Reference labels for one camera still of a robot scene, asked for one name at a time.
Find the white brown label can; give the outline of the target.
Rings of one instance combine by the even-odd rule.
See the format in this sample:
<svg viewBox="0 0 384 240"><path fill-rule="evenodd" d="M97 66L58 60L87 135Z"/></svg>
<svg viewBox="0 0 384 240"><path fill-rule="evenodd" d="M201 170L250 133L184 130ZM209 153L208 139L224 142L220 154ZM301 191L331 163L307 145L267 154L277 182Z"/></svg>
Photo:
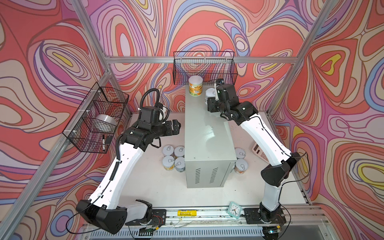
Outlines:
<svg viewBox="0 0 384 240"><path fill-rule="evenodd" d="M205 103L208 104L208 98L216 98L216 89L215 88L208 88L205 91Z"/></svg>

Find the orange fruit can plastic lid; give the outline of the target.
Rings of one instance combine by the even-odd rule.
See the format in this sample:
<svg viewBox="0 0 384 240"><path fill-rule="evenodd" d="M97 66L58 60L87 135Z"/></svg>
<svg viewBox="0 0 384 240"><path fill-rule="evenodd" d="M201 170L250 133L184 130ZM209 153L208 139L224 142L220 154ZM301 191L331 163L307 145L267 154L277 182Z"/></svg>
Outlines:
<svg viewBox="0 0 384 240"><path fill-rule="evenodd" d="M193 97L198 97L202 94L203 91L203 78L201 76L195 75L191 76L188 80L189 82L189 93Z"/></svg>

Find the pink label can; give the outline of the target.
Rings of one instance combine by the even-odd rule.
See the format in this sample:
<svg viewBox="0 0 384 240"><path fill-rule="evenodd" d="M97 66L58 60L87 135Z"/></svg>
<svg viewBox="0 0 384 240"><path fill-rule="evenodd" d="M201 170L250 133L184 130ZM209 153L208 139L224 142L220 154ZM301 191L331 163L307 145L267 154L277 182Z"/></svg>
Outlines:
<svg viewBox="0 0 384 240"><path fill-rule="evenodd" d="M234 171L235 173L242 175L245 173L245 171L248 169L249 165L248 162L244 159L238 159L235 163Z"/></svg>

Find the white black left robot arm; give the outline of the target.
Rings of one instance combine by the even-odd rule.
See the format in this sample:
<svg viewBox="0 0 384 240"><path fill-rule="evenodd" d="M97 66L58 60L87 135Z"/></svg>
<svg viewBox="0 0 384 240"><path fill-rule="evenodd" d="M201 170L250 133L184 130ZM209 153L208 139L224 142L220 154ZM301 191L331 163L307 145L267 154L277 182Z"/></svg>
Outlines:
<svg viewBox="0 0 384 240"><path fill-rule="evenodd" d="M126 207L118 204L129 175L148 146L161 137L179 134L181 124L169 121L169 113L162 104L141 107L138 120L118 136L114 162L89 199L80 200L76 206L77 214L87 223L116 234L127 222L151 221L153 207L149 202L135 200Z"/></svg>

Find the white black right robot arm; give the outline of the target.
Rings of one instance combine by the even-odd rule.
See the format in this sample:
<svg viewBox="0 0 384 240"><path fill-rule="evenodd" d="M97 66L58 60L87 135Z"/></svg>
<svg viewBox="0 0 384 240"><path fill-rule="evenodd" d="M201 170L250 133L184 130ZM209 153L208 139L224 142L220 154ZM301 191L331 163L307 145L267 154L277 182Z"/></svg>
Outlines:
<svg viewBox="0 0 384 240"><path fill-rule="evenodd" d="M242 127L267 156L269 164L261 171L265 189L259 216L262 222L271 223L281 209L280 196L284 181L302 156L291 152L278 140L252 103L240 102L233 84L217 79L214 88L215 96L207 100L208 111L220 113L220 117Z"/></svg>

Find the left side can one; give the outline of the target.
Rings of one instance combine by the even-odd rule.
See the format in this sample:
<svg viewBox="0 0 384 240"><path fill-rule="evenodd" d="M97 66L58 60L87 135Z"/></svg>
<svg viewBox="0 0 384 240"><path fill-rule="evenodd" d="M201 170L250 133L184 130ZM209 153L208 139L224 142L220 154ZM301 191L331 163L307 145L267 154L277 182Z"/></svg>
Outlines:
<svg viewBox="0 0 384 240"><path fill-rule="evenodd" d="M163 155L166 156L174 156L174 147L172 145L166 145L162 149Z"/></svg>

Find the left side can two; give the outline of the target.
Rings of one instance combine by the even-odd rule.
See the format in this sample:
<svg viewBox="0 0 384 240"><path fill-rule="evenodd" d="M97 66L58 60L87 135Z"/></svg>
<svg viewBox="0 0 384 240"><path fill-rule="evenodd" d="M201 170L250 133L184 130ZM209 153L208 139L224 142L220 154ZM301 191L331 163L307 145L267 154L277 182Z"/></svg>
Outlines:
<svg viewBox="0 0 384 240"><path fill-rule="evenodd" d="M181 158L185 156L185 147L184 146L178 146L174 149L174 156L176 158Z"/></svg>

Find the silver tape roll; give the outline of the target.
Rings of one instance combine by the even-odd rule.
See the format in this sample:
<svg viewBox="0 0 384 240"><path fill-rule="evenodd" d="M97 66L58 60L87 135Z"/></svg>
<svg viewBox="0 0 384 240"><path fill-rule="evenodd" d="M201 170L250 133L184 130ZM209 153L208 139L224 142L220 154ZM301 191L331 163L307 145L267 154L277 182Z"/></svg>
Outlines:
<svg viewBox="0 0 384 240"><path fill-rule="evenodd" d="M102 121L103 123L114 125L114 126L118 124L114 117L111 117L106 114L99 114L96 116L96 119Z"/></svg>

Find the grey metal cabinet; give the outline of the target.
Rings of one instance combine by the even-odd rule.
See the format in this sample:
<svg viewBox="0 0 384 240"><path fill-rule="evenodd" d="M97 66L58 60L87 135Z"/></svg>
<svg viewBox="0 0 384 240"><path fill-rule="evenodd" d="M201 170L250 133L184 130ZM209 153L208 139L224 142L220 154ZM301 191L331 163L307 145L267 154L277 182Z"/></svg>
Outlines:
<svg viewBox="0 0 384 240"><path fill-rule="evenodd" d="M221 188L237 161L229 122L220 113L210 113L205 92L186 93L185 164L187 188Z"/></svg>

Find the left side blue can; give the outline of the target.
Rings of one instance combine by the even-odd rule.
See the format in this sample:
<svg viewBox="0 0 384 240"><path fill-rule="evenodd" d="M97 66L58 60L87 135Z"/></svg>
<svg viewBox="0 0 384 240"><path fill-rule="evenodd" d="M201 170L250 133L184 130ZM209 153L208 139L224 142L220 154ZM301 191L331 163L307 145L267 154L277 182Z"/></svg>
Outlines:
<svg viewBox="0 0 384 240"><path fill-rule="evenodd" d="M184 172L186 170L186 164L185 164L185 158L184 157L178 157L175 160L175 170L177 172Z"/></svg>

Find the green label can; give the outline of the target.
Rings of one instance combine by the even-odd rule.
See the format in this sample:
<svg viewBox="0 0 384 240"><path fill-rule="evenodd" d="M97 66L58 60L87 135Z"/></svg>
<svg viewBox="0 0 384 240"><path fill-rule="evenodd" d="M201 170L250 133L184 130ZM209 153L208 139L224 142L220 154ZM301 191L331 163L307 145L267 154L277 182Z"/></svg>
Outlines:
<svg viewBox="0 0 384 240"><path fill-rule="evenodd" d="M246 151L241 148L235 148L237 159L244 159L246 157Z"/></svg>

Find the pink calculator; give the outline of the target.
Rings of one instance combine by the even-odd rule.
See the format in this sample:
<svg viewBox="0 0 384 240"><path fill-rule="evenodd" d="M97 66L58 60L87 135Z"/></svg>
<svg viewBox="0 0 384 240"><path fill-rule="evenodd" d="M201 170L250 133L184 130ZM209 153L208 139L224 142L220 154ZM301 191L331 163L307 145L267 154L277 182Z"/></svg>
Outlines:
<svg viewBox="0 0 384 240"><path fill-rule="evenodd" d="M255 144L253 145L253 147L252 147L252 152L253 152L256 156L258 156L259 158L261 158L264 162L269 163L266 154L263 152L263 150L260 148L260 146L259 146L257 143L255 143Z"/></svg>

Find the teal alarm clock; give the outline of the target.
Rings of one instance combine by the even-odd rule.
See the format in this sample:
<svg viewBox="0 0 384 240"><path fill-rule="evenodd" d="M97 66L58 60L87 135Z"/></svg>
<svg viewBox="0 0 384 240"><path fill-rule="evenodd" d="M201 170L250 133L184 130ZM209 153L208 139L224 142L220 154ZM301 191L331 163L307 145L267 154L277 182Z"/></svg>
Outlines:
<svg viewBox="0 0 384 240"><path fill-rule="evenodd" d="M234 219L239 219L242 214L242 207L234 202L230 202L227 214Z"/></svg>

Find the yellow label on rail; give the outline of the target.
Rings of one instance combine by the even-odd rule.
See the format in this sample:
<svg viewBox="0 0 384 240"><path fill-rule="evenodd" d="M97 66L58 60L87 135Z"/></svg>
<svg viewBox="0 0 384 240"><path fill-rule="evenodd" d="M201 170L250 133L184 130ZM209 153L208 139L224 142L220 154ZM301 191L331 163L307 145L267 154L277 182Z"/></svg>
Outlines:
<svg viewBox="0 0 384 240"><path fill-rule="evenodd" d="M196 217L197 211L196 210L180 210L177 212L177 216L179 216L179 217Z"/></svg>

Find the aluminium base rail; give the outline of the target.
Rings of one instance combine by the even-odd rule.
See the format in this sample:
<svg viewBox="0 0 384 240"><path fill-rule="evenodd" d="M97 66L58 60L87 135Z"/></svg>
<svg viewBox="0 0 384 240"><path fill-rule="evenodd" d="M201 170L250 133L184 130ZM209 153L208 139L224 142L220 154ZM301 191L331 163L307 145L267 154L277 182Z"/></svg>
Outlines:
<svg viewBox="0 0 384 240"><path fill-rule="evenodd" d="M294 222L293 214L281 206L276 213L266 220L265 210L258 206L242 207L242 214L239 219L234 219L227 214L229 206L224 207L196 207L196 208L154 208L149 220L133 220L126 223L126 226L143 226L147 228L168 227L183 228L187 226L210 226L210 225L255 225L255 226L288 226ZM196 210L196 217L179 217L180 210Z"/></svg>

